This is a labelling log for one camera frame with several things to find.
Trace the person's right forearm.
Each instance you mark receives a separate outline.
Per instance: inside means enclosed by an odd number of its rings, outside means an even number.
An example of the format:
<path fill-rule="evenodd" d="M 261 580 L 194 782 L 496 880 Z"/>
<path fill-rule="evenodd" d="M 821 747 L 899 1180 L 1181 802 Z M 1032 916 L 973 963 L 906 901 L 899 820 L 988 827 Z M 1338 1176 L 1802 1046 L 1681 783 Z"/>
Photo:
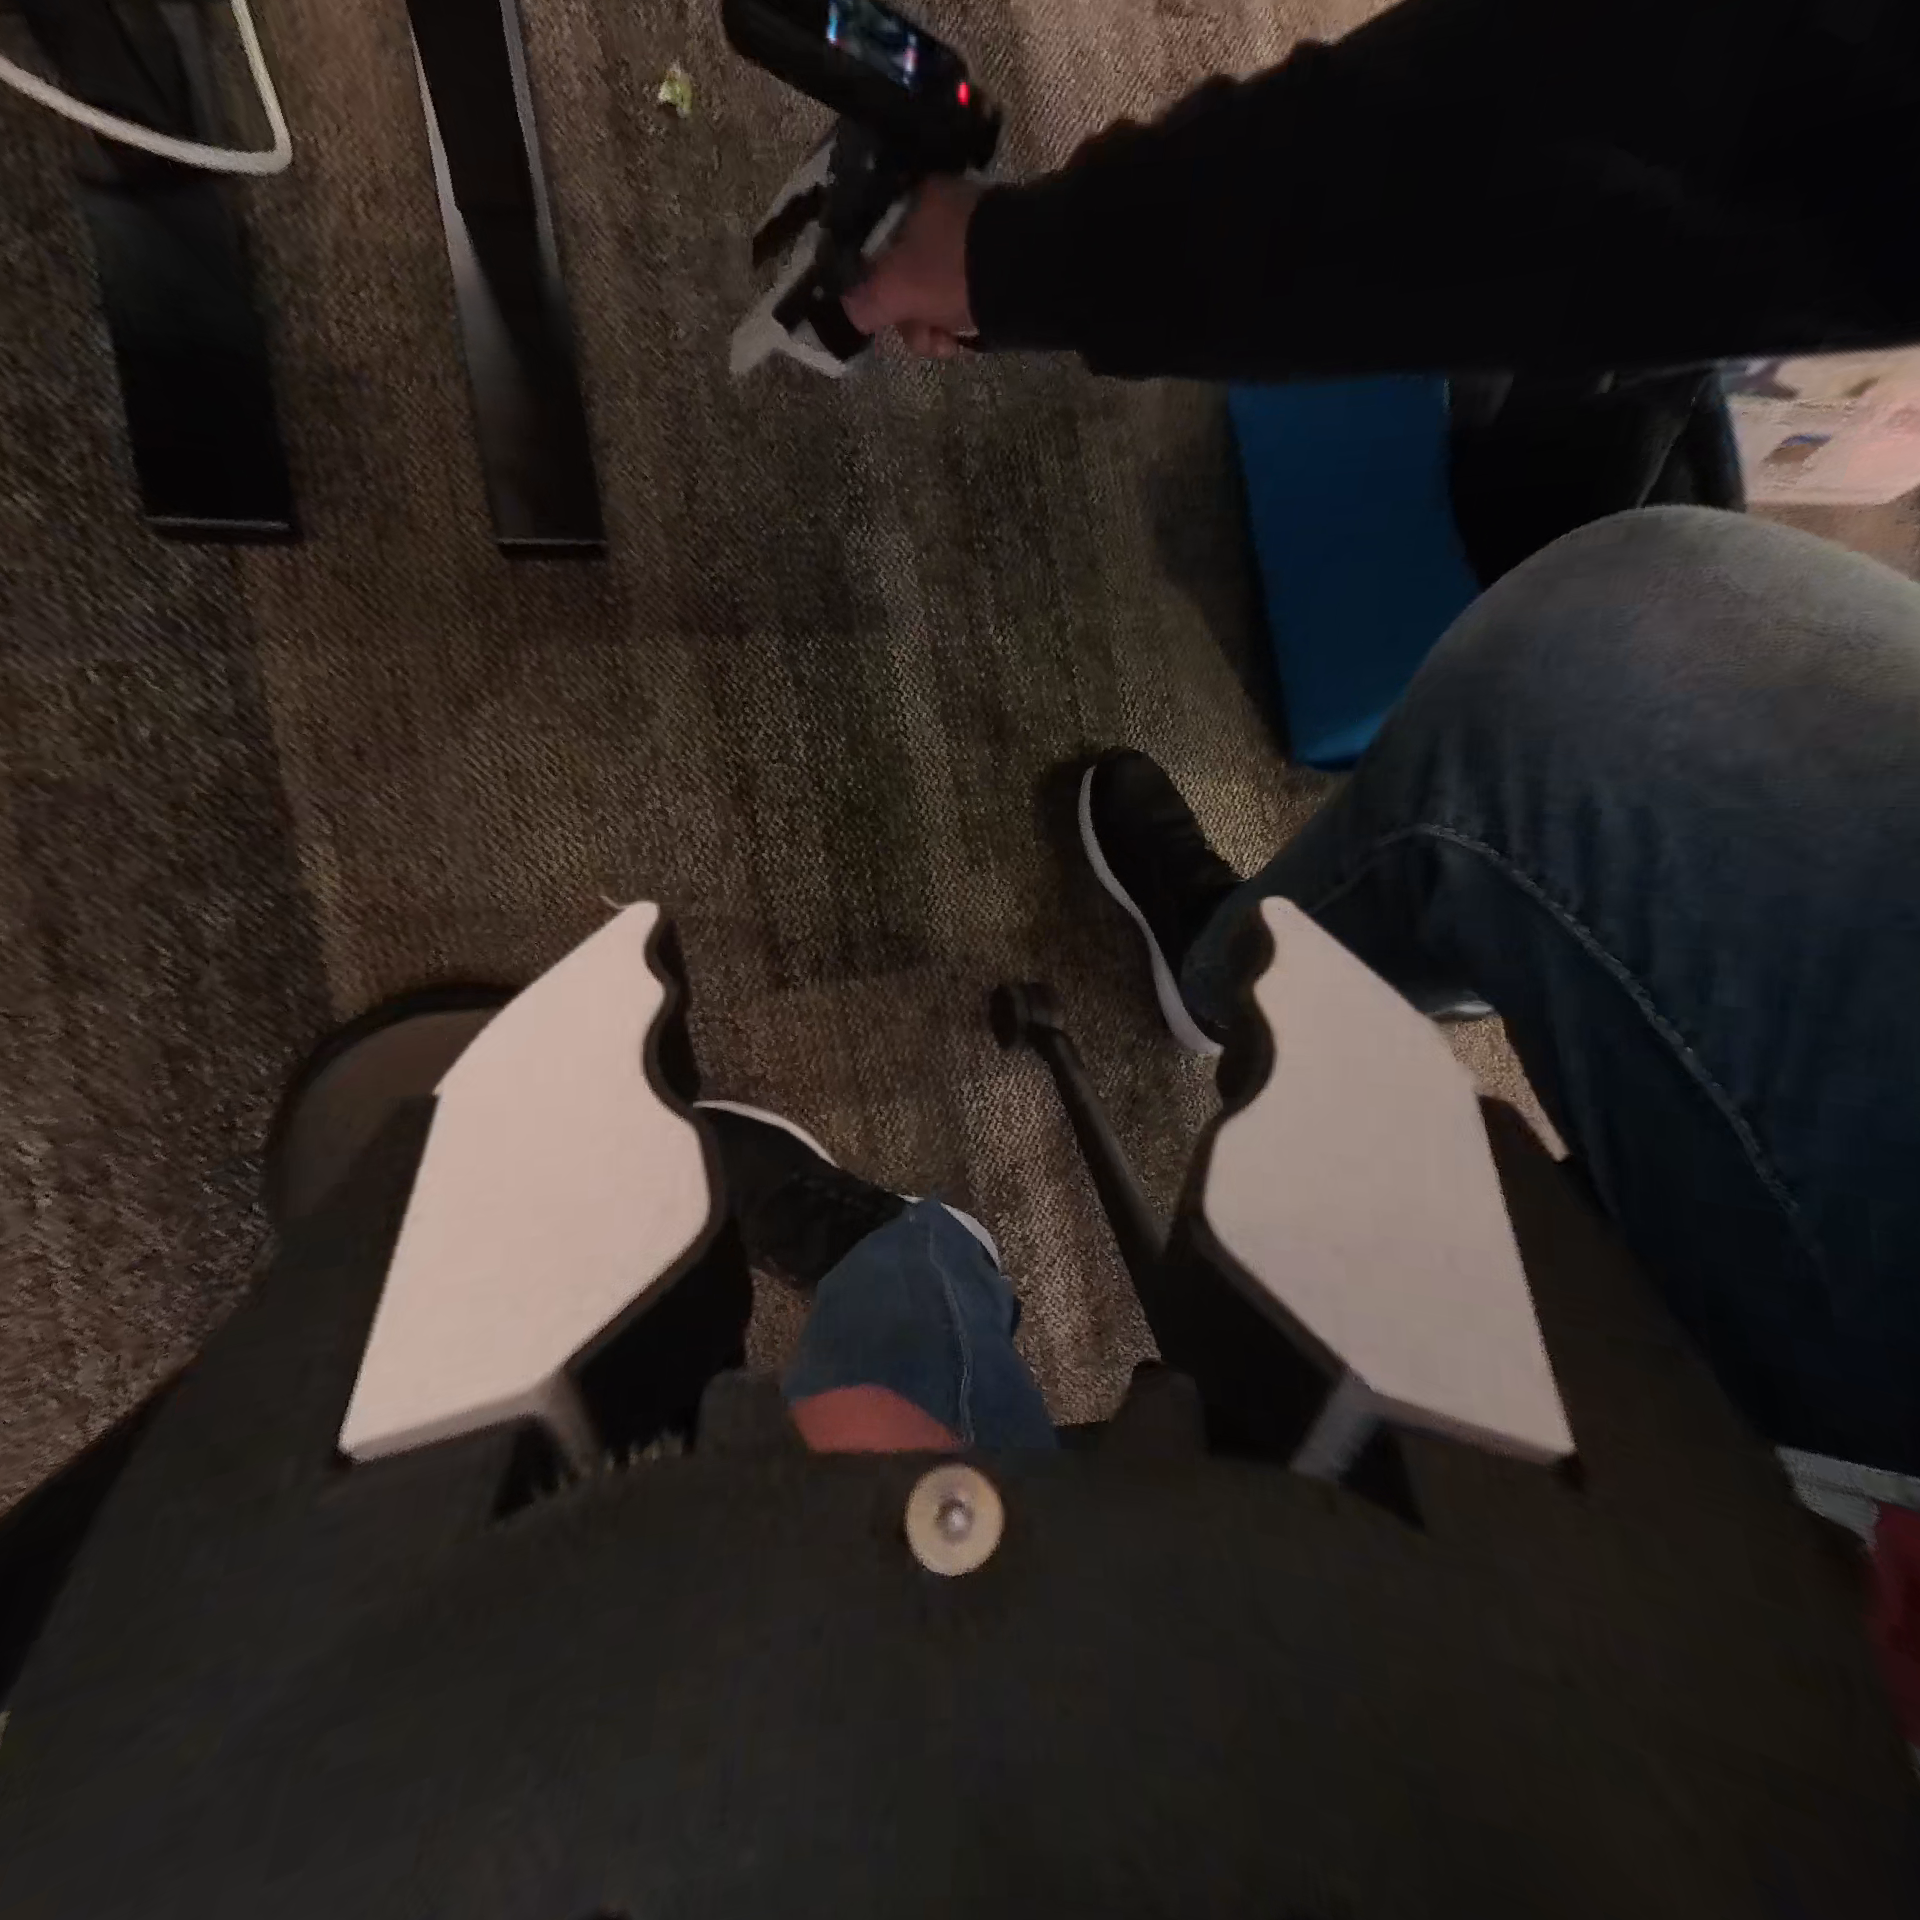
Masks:
<path fill-rule="evenodd" d="M 967 295 L 1107 376 L 1867 351 L 1916 187 L 1916 2 L 1399 5 L 989 187 Z"/>

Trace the black bag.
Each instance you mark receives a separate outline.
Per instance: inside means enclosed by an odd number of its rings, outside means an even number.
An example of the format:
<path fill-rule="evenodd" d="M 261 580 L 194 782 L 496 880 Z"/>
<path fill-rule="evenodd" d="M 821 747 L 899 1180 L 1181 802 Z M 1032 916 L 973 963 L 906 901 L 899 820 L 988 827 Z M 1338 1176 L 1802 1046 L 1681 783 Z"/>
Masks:
<path fill-rule="evenodd" d="M 1621 511 L 1744 511 L 1715 367 L 1463 372 L 1447 383 L 1447 406 L 1451 511 L 1480 588 Z"/>

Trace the person's right hand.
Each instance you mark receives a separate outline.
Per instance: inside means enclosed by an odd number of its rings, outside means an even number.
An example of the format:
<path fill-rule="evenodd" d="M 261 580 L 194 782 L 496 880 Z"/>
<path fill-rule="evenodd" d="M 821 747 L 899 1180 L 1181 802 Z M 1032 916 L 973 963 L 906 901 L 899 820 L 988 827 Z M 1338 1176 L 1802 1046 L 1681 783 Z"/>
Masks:
<path fill-rule="evenodd" d="M 981 184 L 929 178 L 906 205 L 888 244 L 844 295 L 851 326 L 882 334 L 921 359 L 954 359 L 976 339 L 970 301 L 970 229 Z"/>

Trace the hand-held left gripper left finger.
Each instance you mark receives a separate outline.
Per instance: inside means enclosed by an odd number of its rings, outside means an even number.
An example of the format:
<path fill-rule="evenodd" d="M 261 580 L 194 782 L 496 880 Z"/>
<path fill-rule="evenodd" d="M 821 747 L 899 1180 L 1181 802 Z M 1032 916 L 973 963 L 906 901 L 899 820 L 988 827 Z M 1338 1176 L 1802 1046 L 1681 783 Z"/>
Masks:
<path fill-rule="evenodd" d="M 753 1284 L 672 1075 L 684 999 L 671 916 L 625 903 L 447 1068 L 339 1430 L 353 1463 L 535 1424 L 587 1469 L 692 1428 Z"/>

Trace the black table foot bar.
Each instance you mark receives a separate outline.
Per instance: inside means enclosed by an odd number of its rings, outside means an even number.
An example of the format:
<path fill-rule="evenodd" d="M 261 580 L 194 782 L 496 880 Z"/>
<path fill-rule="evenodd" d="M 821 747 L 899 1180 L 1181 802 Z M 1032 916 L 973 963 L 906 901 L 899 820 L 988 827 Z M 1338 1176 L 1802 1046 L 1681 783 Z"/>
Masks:
<path fill-rule="evenodd" d="M 201 5 L 69 5 L 59 66 L 88 104 L 224 141 Z M 79 192 L 144 522 L 180 541 L 293 541 L 295 488 L 233 180 L 99 138 Z"/>
<path fill-rule="evenodd" d="M 507 558 L 602 558 L 607 517 L 521 10 L 404 12 L 493 541 Z"/>

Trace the person's blue jeans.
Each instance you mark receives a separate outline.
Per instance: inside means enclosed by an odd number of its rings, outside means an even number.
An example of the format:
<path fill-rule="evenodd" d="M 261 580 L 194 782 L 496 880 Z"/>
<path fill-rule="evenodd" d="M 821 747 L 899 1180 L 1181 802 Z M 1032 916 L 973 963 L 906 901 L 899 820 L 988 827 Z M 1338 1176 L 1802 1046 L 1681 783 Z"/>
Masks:
<path fill-rule="evenodd" d="M 1505 1021 L 1761 1437 L 1916 1474 L 1916 580 L 1736 511 L 1583 525 L 1240 875 L 1185 960 L 1220 1039 L 1266 899 Z"/>

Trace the colourful papers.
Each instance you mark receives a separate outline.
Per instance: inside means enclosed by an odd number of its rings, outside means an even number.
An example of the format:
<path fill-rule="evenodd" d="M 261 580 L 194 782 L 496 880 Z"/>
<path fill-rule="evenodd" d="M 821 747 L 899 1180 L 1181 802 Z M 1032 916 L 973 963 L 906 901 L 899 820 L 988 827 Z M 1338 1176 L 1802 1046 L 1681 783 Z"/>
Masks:
<path fill-rule="evenodd" d="M 1919 487 L 1919 348 L 1722 372 L 1753 508 L 1879 508 Z"/>

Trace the blue box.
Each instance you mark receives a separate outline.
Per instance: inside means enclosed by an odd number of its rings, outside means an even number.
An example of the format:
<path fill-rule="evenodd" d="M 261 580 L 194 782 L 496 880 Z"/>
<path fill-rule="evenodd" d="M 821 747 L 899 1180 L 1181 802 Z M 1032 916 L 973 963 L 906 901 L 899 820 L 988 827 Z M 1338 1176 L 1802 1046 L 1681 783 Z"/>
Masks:
<path fill-rule="evenodd" d="M 1227 410 L 1287 751 L 1339 772 L 1482 595 L 1455 517 L 1449 383 L 1234 383 Z"/>

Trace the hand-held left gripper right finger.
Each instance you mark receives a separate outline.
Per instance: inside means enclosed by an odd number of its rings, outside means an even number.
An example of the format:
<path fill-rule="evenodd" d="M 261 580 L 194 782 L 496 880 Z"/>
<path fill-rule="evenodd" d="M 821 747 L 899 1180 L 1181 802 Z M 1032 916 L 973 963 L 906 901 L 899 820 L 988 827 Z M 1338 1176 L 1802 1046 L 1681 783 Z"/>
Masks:
<path fill-rule="evenodd" d="M 1331 1484 L 1441 1437 L 1577 1454 L 1473 1075 L 1299 906 L 1247 931 L 1220 1111 L 1168 1229 L 1207 1448 Z"/>

